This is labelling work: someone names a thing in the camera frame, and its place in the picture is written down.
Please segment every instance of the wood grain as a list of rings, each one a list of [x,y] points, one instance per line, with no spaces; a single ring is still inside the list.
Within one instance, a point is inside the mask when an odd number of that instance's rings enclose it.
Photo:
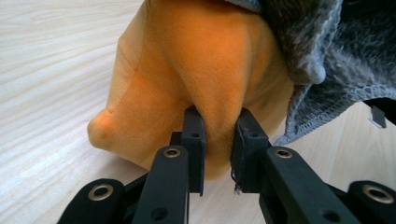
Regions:
[[[124,184],[145,171],[95,149],[86,126],[106,103],[118,37],[142,1],[0,2],[0,223],[55,223],[85,184]],[[289,147],[346,189],[371,179],[396,189],[396,130],[356,104]],[[190,223],[263,223],[257,195],[226,176],[191,195]]]

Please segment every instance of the wooden floor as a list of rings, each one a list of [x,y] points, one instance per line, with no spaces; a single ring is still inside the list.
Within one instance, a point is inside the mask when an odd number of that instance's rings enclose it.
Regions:
[[[105,106],[118,37],[141,1],[0,2],[0,223],[55,223],[85,184],[145,171],[93,148],[88,121]],[[396,189],[396,128],[353,105],[290,144],[326,182],[370,179]],[[191,195],[190,223],[263,223],[257,195],[230,177]]]

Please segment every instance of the orange fabric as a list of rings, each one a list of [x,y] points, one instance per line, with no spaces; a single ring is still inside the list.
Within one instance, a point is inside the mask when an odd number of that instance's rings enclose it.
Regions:
[[[147,0],[120,37],[107,105],[88,133],[95,147],[149,169],[195,105],[206,125],[205,177],[219,178],[230,170],[242,106],[270,134],[291,92],[259,15],[222,1]]]

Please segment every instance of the black mechanical linkage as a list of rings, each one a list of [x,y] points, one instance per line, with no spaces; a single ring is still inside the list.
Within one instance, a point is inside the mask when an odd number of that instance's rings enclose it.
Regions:
[[[184,112],[181,145],[189,151],[190,192],[204,194],[205,176],[205,124],[195,106]]]
[[[190,192],[203,194],[205,125],[195,107],[185,111],[183,132],[172,133],[147,175],[125,187],[99,179],[82,188],[59,223],[188,223]],[[260,193],[268,224],[396,223],[396,192],[357,181],[348,192],[324,183],[294,150],[272,147],[257,120],[243,109],[235,125],[235,190]]]
[[[148,173],[132,223],[188,223],[189,201],[188,150],[163,147]]]

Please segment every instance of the gray towel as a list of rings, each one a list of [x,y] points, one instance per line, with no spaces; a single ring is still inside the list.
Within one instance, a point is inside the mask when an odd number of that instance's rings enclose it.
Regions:
[[[396,99],[396,1],[372,7],[364,0],[227,1],[268,21],[295,84],[286,131],[275,145],[314,131],[358,101]]]

